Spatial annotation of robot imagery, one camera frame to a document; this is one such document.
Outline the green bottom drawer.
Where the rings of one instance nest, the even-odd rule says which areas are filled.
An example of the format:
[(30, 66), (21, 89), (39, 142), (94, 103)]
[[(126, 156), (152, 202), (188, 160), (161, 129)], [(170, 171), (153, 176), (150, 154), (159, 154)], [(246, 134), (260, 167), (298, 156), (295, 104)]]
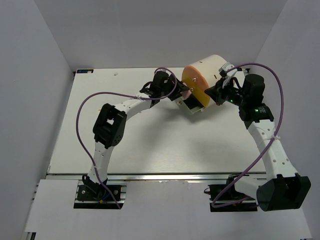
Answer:
[(186, 99), (183, 97), (178, 98), (176, 103), (183, 112), (190, 115), (202, 112), (205, 108), (192, 94)]

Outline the orange top drawer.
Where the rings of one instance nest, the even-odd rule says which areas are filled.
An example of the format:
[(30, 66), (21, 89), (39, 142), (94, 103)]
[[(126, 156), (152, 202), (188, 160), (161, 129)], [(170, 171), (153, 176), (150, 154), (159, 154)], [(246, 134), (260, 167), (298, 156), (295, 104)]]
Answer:
[(192, 89), (194, 95), (208, 98), (205, 90), (209, 88), (209, 84), (206, 78), (194, 66), (188, 65), (183, 69), (182, 82), (185, 83), (190, 90)]

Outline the pink square makeup sponge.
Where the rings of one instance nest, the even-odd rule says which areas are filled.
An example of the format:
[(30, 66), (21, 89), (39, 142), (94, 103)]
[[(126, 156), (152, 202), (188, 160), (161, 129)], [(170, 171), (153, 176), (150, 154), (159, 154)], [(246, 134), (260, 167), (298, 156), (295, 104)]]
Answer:
[(190, 97), (190, 95), (192, 94), (191, 91), (184, 91), (181, 93), (181, 96), (184, 98), (184, 99), (187, 99)]

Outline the black square compact case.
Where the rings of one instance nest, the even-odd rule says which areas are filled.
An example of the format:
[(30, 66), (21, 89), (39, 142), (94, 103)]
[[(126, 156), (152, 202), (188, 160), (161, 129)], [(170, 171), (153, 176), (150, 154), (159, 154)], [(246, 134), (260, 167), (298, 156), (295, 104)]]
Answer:
[(187, 99), (185, 99), (185, 100), (184, 100), (184, 103), (186, 104), (186, 106), (187, 106), (190, 110), (192, 110), (192, 109), (197, 108), (197, 107), (200, 106), (199, 101), (198, 101), (196, 98), (192, 97), (192, 96), (190, 96), (190, 97), (188, 97)]

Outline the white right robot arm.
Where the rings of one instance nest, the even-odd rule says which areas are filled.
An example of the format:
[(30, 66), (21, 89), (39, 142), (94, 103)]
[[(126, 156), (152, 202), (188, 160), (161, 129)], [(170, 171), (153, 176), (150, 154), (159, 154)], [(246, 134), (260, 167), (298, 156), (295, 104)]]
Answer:
[(274, 116), (263, 103), (264, 78), (249, 74), (245, 76), (242, 86), (234, 86), (237, 82), (233, 77), (224, 85), (221, 79), (205, 93), (217, 104), (229, 102), (238, 106), (239, 116), (260, 152), (266, 182), (250, 177), (245, 170), (239, 175), (230, 175), (226, 187), (212, 200), (216, 202), (227, 195), (233, 205), (254, 199), (265, 212), (299, 209), (311, 188), (311, 182), (307, 176), (300, 176), (291, 164), (277, 136)]

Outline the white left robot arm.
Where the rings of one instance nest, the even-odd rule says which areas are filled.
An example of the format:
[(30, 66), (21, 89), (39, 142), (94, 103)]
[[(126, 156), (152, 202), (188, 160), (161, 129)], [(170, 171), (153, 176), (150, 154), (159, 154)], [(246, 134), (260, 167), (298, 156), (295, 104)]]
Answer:
[(90, 196), (96, 200), (105, 196), (106, 187), (103, 184), (108, 180), (111, 154), (124, 136), (126, 122), (138, 113), (152, 108), (161, 99), (168, 98), (174, 101), (188, 90), (189, 88), (176, 79), (174, 74), (158, 70), (153, 80), (147, 82), (138, 94), (130, 96), (122, 103), (106, 103), (102, 106), (92, 130), (95, 147), (91, 156), (93, 163), (87, 176), (82, 178)]

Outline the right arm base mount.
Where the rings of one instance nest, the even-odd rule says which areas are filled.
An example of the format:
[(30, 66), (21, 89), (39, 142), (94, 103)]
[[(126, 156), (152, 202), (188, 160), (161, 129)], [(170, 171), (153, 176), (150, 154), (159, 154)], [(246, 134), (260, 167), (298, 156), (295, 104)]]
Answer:
[[(212, 202), (214, 198), (228, 185), (230, 184), (237, 175), (229, 175), (226, 183), (224, 184), (210, 184), (207, 188), (204, 189), (203, 193), (209, 196), (209, 200)], [(237, 192), (235, 187), (232, 186), (229, 188), (215, 203), (216, 205), (223, 205), (228, 202), (238, 201), (245, 198), (246, 195), (243, 193)], [(257, 212), (258, 206), (256, 201), (253, 198), (249, 198), (247, 201), (242, 201), (236, 204), (224, 206), (224, 207), (212, 207), (211, 203), (210, 212), (211, 213), (232, 213), (232, 212)]]

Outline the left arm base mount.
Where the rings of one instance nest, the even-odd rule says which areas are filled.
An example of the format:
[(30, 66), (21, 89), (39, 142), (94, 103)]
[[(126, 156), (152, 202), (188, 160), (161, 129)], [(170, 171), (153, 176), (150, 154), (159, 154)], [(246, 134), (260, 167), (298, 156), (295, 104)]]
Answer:
[(99, 182), (93, 182), (83, 175), (78, 183), (74, 199), (74, 209), (120, 210), (126, 199), (126, 186), (107, 185), (110, 192)]

